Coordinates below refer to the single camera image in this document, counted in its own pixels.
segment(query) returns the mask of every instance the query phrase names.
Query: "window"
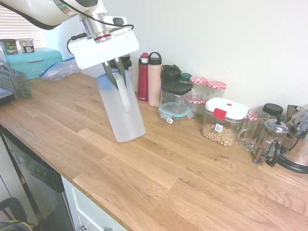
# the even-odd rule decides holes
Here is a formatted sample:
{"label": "window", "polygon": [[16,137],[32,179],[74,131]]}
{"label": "window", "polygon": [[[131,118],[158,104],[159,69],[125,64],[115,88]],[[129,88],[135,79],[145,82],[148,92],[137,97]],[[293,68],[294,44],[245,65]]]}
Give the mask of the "window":
{"label": "window", "polygon": [[34,40],[34,48],[45,47],[43,30],[29,23],[19,14],[0,6],[0,39]]}

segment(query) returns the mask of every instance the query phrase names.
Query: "gray basket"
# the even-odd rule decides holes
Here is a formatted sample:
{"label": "gray basket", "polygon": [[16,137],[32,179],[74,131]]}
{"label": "gray basket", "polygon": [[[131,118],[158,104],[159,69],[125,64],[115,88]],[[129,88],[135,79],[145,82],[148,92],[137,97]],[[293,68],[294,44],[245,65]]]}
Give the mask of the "gray basket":
{"label": "gray basket", "polygon": [[0,88],[11,90],[17,100],[31,96],[26,73],[10,69],[2,59],[0,62],[4,64],[0,65]]}

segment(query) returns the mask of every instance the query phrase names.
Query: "teal bread box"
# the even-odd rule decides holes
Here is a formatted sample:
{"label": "teal bread box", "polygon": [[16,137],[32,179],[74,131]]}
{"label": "teal bread box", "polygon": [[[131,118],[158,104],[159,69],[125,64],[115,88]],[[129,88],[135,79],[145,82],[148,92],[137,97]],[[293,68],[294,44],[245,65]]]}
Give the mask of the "teal bread box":
{"label": "teal bread box", "polygon": [[51,65],[62,61],[59,51],[49,48],[35,48],[35,52],[5,55],[10,68],[27,74],[28,79],[38,78]]}

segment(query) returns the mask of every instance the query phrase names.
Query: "frosted plastic jug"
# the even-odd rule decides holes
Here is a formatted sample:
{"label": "frosted plastic jug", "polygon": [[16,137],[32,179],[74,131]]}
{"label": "frosted plastic jug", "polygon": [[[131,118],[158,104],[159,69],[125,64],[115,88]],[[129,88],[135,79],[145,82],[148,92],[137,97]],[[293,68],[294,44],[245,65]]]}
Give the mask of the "frosted plastic jug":
{"label": "frosted plastic jug", "polygon": [[96,83],[116,141],[126,142],[145,134],[145,128],[128,71],[125,70],[126,87],[118,71],[113,75],[118,89],[107,74],[96,78]]}

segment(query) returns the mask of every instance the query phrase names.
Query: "wood grain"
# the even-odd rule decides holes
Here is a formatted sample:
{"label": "wood grain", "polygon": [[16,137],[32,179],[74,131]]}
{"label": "wood grain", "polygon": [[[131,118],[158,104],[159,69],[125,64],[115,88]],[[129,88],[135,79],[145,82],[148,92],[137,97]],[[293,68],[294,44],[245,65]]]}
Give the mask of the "wood grain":
{"label": "wood grain", "polygon": [[0,124],[130,231],[308,230],[308,175],[172,126],[138,102],[146,134],[116,142],[95,79],[30,81]]}

